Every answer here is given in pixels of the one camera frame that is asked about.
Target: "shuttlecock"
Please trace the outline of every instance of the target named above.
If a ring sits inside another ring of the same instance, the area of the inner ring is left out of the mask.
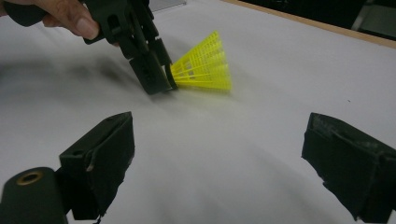
[[[213,32],[172,64],[171,73],[178,87],[229,91],[230,72],[219,33]]]

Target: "human hand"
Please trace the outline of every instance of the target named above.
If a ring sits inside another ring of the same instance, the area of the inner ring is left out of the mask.
[[[41,7],[49,13],[43,18],[46,27],[61,26],[87,39],[94,39],[99,34],[99,24],[78,0],[0,0],[0,16],[7,15],[4,1]]]

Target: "white table surface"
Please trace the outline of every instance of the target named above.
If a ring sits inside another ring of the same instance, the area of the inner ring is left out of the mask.
[[[0,18],[0,182],[57,169],[94,125],[132,111],[134,161],[103,223],[355,223],[301,158],[304,131],[317,112],[396,147],[396,49],[213,0],[155,17],[174,61],[219,31],[230,94],[148,96],[105,40]]]

